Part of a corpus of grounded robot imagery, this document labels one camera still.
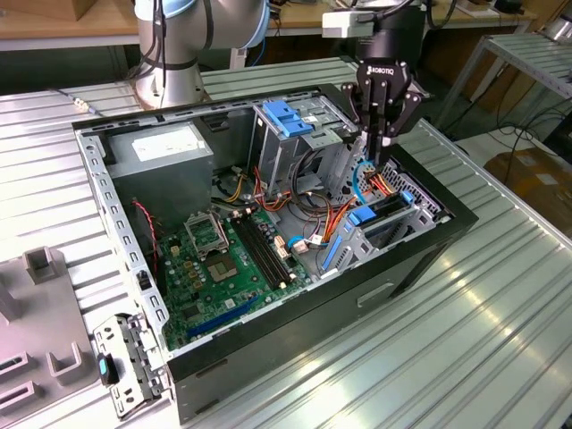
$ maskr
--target motherboard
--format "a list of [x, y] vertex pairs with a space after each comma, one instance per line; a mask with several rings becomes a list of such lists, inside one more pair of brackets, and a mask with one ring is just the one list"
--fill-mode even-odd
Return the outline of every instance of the motherboard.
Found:
[[[164, 255], [163, 299], [170, 315], [164, 328], [169, 349], [311, 283], [293, 255], [281, 255], [274, 244], [279, 237], [268, 215], [257, 211], [248, 218], [214, 219], [214, 223], [204, 217], [159, 240]], [[227, 240], [228, 248], [203, 251], [220, 240]], [[272, 251], [273, 257], [264, 251]], [[280, 266], [269, 266], [278, 261]]]

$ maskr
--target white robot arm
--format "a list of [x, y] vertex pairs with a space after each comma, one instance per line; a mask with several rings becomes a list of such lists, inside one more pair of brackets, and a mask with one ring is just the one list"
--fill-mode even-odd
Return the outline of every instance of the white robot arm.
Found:
[[143, 103], [168, 107], [204, 97], [198, 53], [247, 48], [264, 38], [268, 0], [137, 0], [141, 64], [132, 74]]

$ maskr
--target aluminum profile table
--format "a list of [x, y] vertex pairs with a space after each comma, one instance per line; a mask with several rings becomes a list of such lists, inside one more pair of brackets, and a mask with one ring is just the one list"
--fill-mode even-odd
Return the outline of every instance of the aluminum profile table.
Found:
[[[206, 73], [211, 97], [352, 80], [338, 59]], [[123, 83], [71, 88], [104, 114], [139, 109]], [[65, 254], [86, 326], [134, 311], [70, 122], [49, 92], [0, 97], [0, 260]], [[559, 427], [572, 410], [572, 243], [426, 122], [404, 148], [479, 216], [423, 279], [186, 427]], [[16, 427], [176, 427], [168, 398], [119, 424], [95, 383]]]
[[[441, 115], [436, 123], [437, 127], [443, 125], [443, 121], [447, 118], [455, 100], [467, 84], [485, 52], [491, 52], [497, 55], [499, 59], [484, 77], [471, 98], [472, 100], [489, 87], [504, 63], [513, 65], [561, 97], [572, 97], [572, 84], [568, 78], [572, 68], [571, 45], [559, 45], [540, 34], [485, 36], [481, 38], [449, 94], [445, 97]], [[545, 95], [546, 91], [541, 91], [532, 103], [533, 109], [539, 105]]]

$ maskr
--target ram slot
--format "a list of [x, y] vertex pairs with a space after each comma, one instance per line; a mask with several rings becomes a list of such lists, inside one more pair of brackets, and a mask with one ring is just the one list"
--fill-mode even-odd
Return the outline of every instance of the ram slot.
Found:
[[250, 257], [265, 277], [270, 289], [277, 290], [281, 283], [290, 283], [288, 271], [282, 265], [278, 256], [268, 245], [264, 235], [257, 225], [250, 219], [237, 219], [232, 221], [232, 226], [242, 241]]

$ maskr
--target cardboard box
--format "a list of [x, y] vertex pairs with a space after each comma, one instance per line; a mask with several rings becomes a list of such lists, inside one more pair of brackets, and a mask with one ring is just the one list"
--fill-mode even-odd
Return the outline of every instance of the cardboard box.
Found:
[[[503, 181], [510, 153], [498, 154], [484, 168]], [[515, 152], [507, 187], [548, 222], [572, 238], [572, 167], [555, 161], [541, 149]]]
[[97, 0], [0, 0], [0, 8], [77, 21]]

